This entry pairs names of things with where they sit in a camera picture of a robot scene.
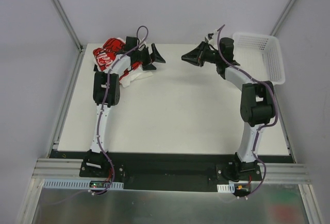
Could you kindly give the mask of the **white t shirt red print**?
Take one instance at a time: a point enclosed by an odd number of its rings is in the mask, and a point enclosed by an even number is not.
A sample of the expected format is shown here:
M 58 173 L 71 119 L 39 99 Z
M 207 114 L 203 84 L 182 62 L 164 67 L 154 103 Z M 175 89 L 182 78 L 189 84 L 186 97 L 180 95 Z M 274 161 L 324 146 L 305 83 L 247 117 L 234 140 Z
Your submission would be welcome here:
M 94 56 L 94 59 L 97 62 L 101 61 L 109 61 L 109 60 L 122 60 L 126 57 L 129 58 L 129 62 L 131 66 L 137 66 L 138 62 L 134 63 L 134 61 L 131 59 L 131 53 L 127 53 L 125 50 L 126 46 L 126 41 L 123 40 L 122 38 L 110 38 L 108 39 L 102 47 L 98 47 L 93 50 L 92 54 Z M 99 72 L 96 69 L 96 66 L 94 64 L 94 69 L 95 72 Z

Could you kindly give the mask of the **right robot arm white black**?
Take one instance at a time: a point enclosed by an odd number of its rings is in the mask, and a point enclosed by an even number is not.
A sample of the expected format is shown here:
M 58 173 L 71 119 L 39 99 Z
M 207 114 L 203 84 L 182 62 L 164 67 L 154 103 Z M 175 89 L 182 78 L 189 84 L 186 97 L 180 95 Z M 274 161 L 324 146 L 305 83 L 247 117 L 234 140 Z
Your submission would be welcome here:
M 240 116 L 244 122 L 241 144 L 235 153 L 232 174 L 238 180 L 248 177 L 257 164 L 257 150 L 262 132 L 270 124 L 271 119 L 277 121 L 273 93 L 270 81 L 258 81 L 245 72 L 234 60 L 234 40 L 221 38 L 218 49 L 208 42 L 201 42 L 195 49 L 181 56 L 181 60 L 194 66 L 202 67 L 204 63 L 212 63 L 217 73 L 241 91 Z

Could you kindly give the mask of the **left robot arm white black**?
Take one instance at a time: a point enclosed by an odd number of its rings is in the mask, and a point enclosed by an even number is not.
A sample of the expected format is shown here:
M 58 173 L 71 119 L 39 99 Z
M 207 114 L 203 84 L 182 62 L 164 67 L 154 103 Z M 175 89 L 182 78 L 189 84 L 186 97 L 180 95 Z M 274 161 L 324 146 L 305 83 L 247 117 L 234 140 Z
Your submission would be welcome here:
M 93 51 L 94 83 L 93 100 L 96 104 L 96 124 L 89 151 L 84 158 L 85 167 L 90 167 L 97 177 L 108 174 L 112 162 L 107 154 L 107 138 L 114 106 L 120 100 L 120 88 L 155 71 L 153 65 L 165 63 L 156 45 L 147 46 L 137 37 L 110 38 L 102 47 Z

